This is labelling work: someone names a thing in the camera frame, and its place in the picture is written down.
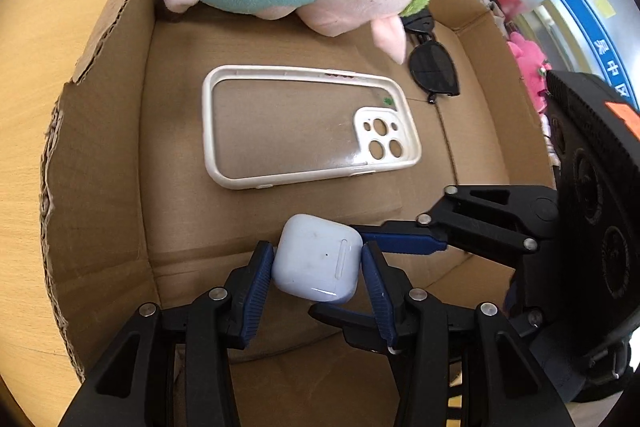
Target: metal screw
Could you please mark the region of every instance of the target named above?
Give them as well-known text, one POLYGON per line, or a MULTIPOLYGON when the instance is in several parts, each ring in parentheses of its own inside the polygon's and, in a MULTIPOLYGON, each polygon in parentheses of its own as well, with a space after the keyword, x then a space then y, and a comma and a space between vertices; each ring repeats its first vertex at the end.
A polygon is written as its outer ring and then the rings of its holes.
POLYGON ((418 222, 418 225, 426 227, 431 222, 431 216, 429 214, 420 214, 415 220, 418 222))
POLYGON ((153 302, 148 302, 146 304, 142 304, 140 308, 138 308, 138 313, 143 317, 150 317, 154 313, 156 313, 156 305, 153 302))
POLYGON ((498 314, 498 308, 491 302, 485 302, 480 306, 480 311, 487 317, 493 317, 498 314))
POLYGON ((538 249, 538 242, 535 239, 527 237, 523 242, 524 248, 529 251, 536 251, 538 249))
POLYGON ((209 299, 212 301, 222 301, 222 299, 225 299, 227 295, 228 293, 224 288, 213 288, 209 292, 209 299))
POLYGON ((424 301, 429 296, 429 294, 422 288, 412 288, 411 290, 409 290, 409 296, 414 301, 424 301))
POLYGON ((527 315, 527 320, 530 325, 535 328, 539 328, 545 321, 545 317, 540 310, 531 310, 529 315, 527 315))

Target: white chinese character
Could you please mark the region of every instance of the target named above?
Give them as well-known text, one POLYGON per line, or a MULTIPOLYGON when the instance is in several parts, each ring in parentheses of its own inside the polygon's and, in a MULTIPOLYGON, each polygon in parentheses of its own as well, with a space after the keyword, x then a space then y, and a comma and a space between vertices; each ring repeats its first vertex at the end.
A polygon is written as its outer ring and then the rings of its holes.
POLYGON ((613 60, 607 62, 607 66, 607 71, 609 71, 609 73, 611 73, 613 76, 618 76, 620 74, 620 72, 618 71, 620 66, 617 65, 613 60))
POLYGON ((625 84, 620 84, 619 86, 616 86, 616 91, 619 92, 622 96, 626 96, 627 98, 629 98, 629 91, 628 89, 626 89, 625 84))
POLYGON ((593 43, 594 46, 598 49, 598 55, 604 55, 609 51, 609 46, 607 46, 607 41, 595 41, 593 43))

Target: yellow sticky note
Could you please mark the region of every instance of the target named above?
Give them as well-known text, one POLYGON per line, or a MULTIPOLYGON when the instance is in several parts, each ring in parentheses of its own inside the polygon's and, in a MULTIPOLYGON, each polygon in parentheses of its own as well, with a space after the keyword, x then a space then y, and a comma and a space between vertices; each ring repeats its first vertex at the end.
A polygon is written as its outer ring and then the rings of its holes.
POLYGON ((609 0, 595 0, 593 2, 596 6, 596 9, 605 19, 613 17, 616 14, 616 11, 613 9, 613 6, 609 2, 609 0))

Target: blue banner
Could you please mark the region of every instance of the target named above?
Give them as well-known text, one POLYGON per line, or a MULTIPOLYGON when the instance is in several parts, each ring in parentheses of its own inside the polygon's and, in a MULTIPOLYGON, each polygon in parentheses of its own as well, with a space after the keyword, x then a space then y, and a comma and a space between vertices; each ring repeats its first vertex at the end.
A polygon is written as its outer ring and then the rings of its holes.
POLYGON ((638 110, 638 102, 628 73, 609 34, 587 0, 561 0, 569 10, 598 60, 602 76, 609 86, 638 110))

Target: blue gripper pad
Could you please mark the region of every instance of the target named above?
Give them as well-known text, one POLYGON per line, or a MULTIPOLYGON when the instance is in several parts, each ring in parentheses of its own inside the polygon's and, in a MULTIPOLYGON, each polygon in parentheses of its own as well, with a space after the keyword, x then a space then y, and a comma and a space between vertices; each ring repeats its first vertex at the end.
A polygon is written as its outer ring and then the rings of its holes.
POLYGON ((258 333, 258 324, 262 316, 262 309, 267 300, 267 292, 271 282, 271 265, 273 264, 273 246, 268 244, 262 256, 254 276, 254 281, 246 293, 244 301, 244 311, 242 314, 242 330, 240 339, 248 344, 258 333))
POLYGON ((380 336, 386 340, 387 346, 395 346, 398 333, 396 332, 394 309, 367 244, 362 247, 362 274, 380 336))

